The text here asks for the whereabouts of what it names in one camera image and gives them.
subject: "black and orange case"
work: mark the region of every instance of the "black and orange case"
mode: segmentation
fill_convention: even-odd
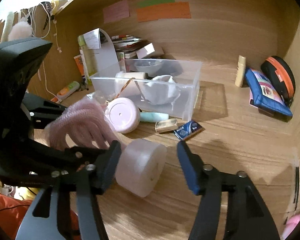
[[[279,56],[271,56],[261,65],[261,71],[283,98],[284,103],[290,106],[296,91],[296,82],[289,65]]]

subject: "translucent plastic container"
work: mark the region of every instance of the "translucent plastic container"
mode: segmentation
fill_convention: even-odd
[[[106,100],[112,100],[129,80],[116,77],[121,71],[146,72],[149,77],[171,75],[175,83],[133,79],[120,97],[131,99],[142,110],[167,113],[189,121],[199,92],[201,65],[201,62],[170,59],[126,59],[90,78],[94,89]]]

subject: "green sticky note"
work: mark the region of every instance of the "green sticky note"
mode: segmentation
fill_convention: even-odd
[[[144,0],[138,2],[138,8],[143,8],[143,7],[161,4],[161,3],[169,3],[169,2],[175,2],[175,0]]]

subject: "orange fabric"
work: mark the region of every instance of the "orange fabric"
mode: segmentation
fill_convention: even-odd
[[[291,81],[291,78],[289,77],[289,74],[284,69],[284,67],[273,57],[269,57],[266,59],[266,61],[270,62],[277,70],[279,70],[282,74],[281,78],[283,79],[284,83],[286,84],[289,98],[293,97],[293,84]]]
[[[19,226],[31,202],[31,200],[18,200],[0,194],[0,227],[12,240],[16,238]],[[70,215],[73,230],[78,230],[79,224],[77,215],[73,211],[71,211]],[[74,240],[80,239],[80,236],[74,237]]]

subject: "stack of books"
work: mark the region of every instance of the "stack of books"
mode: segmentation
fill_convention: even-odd
[[[149,41],[132,35],[112,36],[111,40],[119,60],[137,58],[137,50],[149,44]]]

